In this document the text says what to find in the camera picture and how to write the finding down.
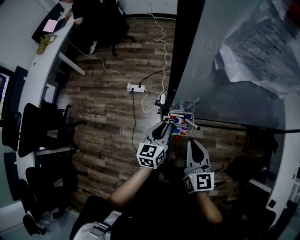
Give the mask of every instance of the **shoe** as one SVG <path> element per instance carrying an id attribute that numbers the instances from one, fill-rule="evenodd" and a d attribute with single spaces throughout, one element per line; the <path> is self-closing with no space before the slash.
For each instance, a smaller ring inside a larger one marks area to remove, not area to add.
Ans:
<path id="1" fill-rule="evenodd" d="M 90 53 L 94 54 L 96 52 L 97 41 L 93 42 L 93 45 L 90 46 Z"/>

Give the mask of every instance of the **cable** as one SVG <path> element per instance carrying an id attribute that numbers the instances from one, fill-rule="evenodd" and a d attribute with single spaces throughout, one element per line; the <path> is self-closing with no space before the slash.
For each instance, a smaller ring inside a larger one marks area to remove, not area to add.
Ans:
<path id="1" fill-rule="evenodd" d="M 133 97 L 133 88 L 131 89 L 131 96 L 132 96 L 132 108 L 133 108 L 133 117 L 135 119 L 135 98 Z M 132 130 L 132 137 L 131 137 L 131 144 L 132 146 L 134 147 L 136 153 L 137 153 L 137 150 L 135 148 L 135 146 L 133 145 L 133 135 L 135 133 L 135 126 L 133 127 L 133 130 Z"/>
<path id="2" fill-rule="evenodd" d="M 165 46 L 167 45 L 167 42 L 164 41 L 164 40 L 162 40 L 162 39 L 165 37 L 165 34 L 164 34 L 164 32 L 163 32 L 164 29 L 156 22 L 156 18 L 155 18 L 155 16 L 152 14 L 152 8 L 151 8 L 151 12 L 149 13 L 149 15 L 151 15 L 151 16 L 154 18 L 155 24 L 156 24 L 158 27 L 161 28 L 161 33 L 163 34 L 163 36 L 162 36 L 161 38 L 156 38 L 154 41 L 156 41 L 156 42 L 161 41 L 161 42 L 165 43 L 165 45 L 164 45 L 164 50 L 165 50 L 165 56 L 164 56 L 164 59 L 165 59 L 166 56 L 167 56 L 167 54 L 168 54 L 168 51 L 165 49 Z M 164 67 L 163 67 L 163 70 L 160 71 L 160 72 L 162 72 L 162 71 L 164 72 L 164 78 L 163 78 L 163 80 L 161 81 L 161 85 L 163 86 L 163 90 L 161 91 L 160 95 L 162 95 L 163 92 L 165 91 L 164 80 L 165 80 L 165 77 L 166 77 L 166 75 L 165 75 L 165 71 L 166 71 L 165 67 L 167 66 L 167 64 L 168 64 L 168 62 L 167 62 L 167 60 L 165 59 L 165 65 L 164 65 Z M 143 98 L 143 100 L 142 100 L 142 110 L 143 110 L 144 113 L 149 113 L 152 109 L 157 108 L 157 106 L 155 106 L 155 107 L 151 108 L 151 109 L 150 109 L 149 111 L 147 111 L 147 112 L 144 110 L 144 104 L 143 104 L 143 102 L 144 102 L 144 99 L 147 97 L 147 95 L 148 95 L 148 91 L 146 90 L 146 96 L 145 96 L 145 97 Z"/>
<path id="3" fill-rule="evenodd" d="M 146 91 L 146 96 L 142 99 L 142 111 L 143 111 L 144 113 L 148 113 L 148 112 L 150 112 L 152 109 L 157 108 L 157 106 L 155 106 L 155 107 L 151 108 L 149 111 L 145 112 L 145 110 L 144 110 L 144 99 L 145 99 L 145 98 L 147 97 L 147 95 L 148 95 L 148 91 L 147 91 L 146 88 L 145 88 L 145 91 Z"/>
<path id="4" fill-rule="evenodd" d="M 164 59 L 165 59 L 165 57 L 166 57 L 167 54 L 168 54 L 168 51 L 165 49 L 165 46 L 167 45 L 167 42 L 162 40 L 162 39 L 165 37 L 165 34 L 164 34 L 164 32 L 163 32 L 164 29 L 163 29 L 160 25 L 158 25 L 158 23 L 156 22 L 156 18 L 155 18 L 155 16 L 152 14 L 152 9 L 151 9 L 150 15 L 151 15 L 152 17 L 154 17 L 154 22 L 156 23 L 156 25 L 157 25 L 158 27 L 161 28 L 161 33 L 164 35 L 164 36 L 161 37 L 161 38 L 156 38 L 154 41 L 156 41 L 156 42 L 161 41 L 161 42 L 165 43 L 165 45 L 164 45 L 164 50 L 165 50 L 165 56 L 164 56 Z M 168 62 L 167 62 L 167 60 L 165 59 L 165 65 L 164 65 L 164 68 L 163 68 L 164 75 L 165 75 L 165 67 L 167 66 L 167 64 L 168 64 Z M 160 95 L 162 95 L 163 92 L 165 91 L 164 80 L 165 80 L 165 76 L 164 76 L 163 80 L 161 81 L 161 85 L 163 86 L 163 90 L 162 90 L 162 92 L 160 93 Z"/>
<path id="5" fill-rule="evenodd" d="M 74 48 L 76 48 L 79 52 L 81 52 L 77 47 L 75 47 L 75 46 L 72 44 L 72 42 L 71 42 L 71 40 L 70 40 L 69 38 L 63 37 L 63 36 L 58 36 L 58 37 L 65 38 L 65 39 L 69 40 L 70 44 L 71 44 Z M 102 61 L 102 64 L 103 64 L 103 68 L 104 68 L 104 70 L 105 70 L 106 72 L 108 72 L 108 73 L 117 73 L 117 74 L 119 74 L 122 78 L 130 77 L 129 82 L 131 81 L 131 76 L 129 76 L 129 75 L 127 75 L 127 76 L 124 77 L 124 76 L 123 76 L 121 73 L 119 73 L 118 71 L 108 71 L 108 70 L 105 68 L 105 66 L 104 66 L 104 61 L 103 61 L 101 58 L 93 58 L 93 57 L 91 57 L 91 56 L 88 56 L 88 55 L 84 54 L 83 52 L 81 52 L 81 53 L 82 53 L 84 56 L 89 57 L 89 58 L 92 58 L 92 59 L 100 59 L 100 60 Z"/>
<path id="6" fill-rule="evenodd" d="M 162 71 L 167 71 L 167 70 L 170 70 L 171 68 L 167 68 L 167 69 L 165 69 L 165 70 L 160 70 L 160 71 L 158 71 L 158 72 L 154 72 L 154 73 L 152 73 L 152 74 L 150 74 L 148 77 L 151 77 L 153 74 L 155 74 L 155 73 L 160 73 L 160 72 L 162 72 Z M 142 83 L 142 81 L 143 80 L 145 80 L 145 79 L 147 79 L 148 77 L 145 77 L 145 78 L 143 78 L 141 81 L 140 81 L 140 83 L 139 83 L 139 88 L 141 87 L 141 83 Z"/>

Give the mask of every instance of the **desk leg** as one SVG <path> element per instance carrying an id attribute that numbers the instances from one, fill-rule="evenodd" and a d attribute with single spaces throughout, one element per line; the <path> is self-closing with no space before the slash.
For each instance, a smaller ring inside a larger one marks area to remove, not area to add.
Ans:
<path id="1" fill-rule="evenodd" d="M 74 62 L 72 62 L 69 58 L 67 58 L 61 52 L 59 53 L 58 57 L 62 61 L 64 61 L 65 63 L 67 63 L 71 68 L 73 68 L 74 70 L 76 70 L 78 73 L 80 73 L 81 75 L 85 75 L 85 71 L 83 71 L 80 67 L 78 67 Z"/>

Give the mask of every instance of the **glass partition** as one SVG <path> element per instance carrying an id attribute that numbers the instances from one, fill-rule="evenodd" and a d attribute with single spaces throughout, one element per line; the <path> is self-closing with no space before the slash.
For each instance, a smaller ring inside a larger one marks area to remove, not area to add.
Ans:
<path id="1" fill-rule="evenodd" d="M 287 20 L 291 4 L 289 0 L 206 1 L 170 111 L 285 130 L 282 97 L 298 89 L 300 68 L 299 28 Z M 264 41 L 270 46 L 252 51 L 255 43 Z M 279 52 L 286 58 L 279 60 Z"/>

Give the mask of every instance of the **black cable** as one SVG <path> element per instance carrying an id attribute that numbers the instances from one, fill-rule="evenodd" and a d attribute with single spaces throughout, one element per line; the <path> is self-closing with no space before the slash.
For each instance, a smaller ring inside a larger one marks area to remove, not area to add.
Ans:
<path id="1" fill-rule="evenodd" d="M 155 73 L 160 73 L 160 72 L 167 71 L 167 70 L 170 70 L 170 69 L 171 69 L 171 68 L 167 68 L 167 69 L 165 69 L 165 70 L 160 70 L 160 71 L 158 71 L 158 72 L 154 72 L 154 73 L 150 74 L 148 77 L 151 77 L 151 76 L 152 76 L 153 74 L 155 74 Z M 145 80 L 145 79 L 147 79 L 148 77 L 145 77 L 145 78 L 143 78 L 143 79 L 140 81 L 140 83 L 139 83 L 139 88 L 141 87 L 142 81 Z"/>
<path id="2" fill-rule="evenodd" d="M 134 88 L 131 89 L 131 96 L 132 96 L 132 108 L 133 108 L 133 117 L 135 119 L 135 98 L 133 97 L 133 90 Z M 131 144 L 132 146 L 135 148 L 135 146 L 133 145 L 133 135 L 135 133 L 135 126 L 133 127 L 133 130 L 132 130 L 132 137 L 131 137 Z"/>

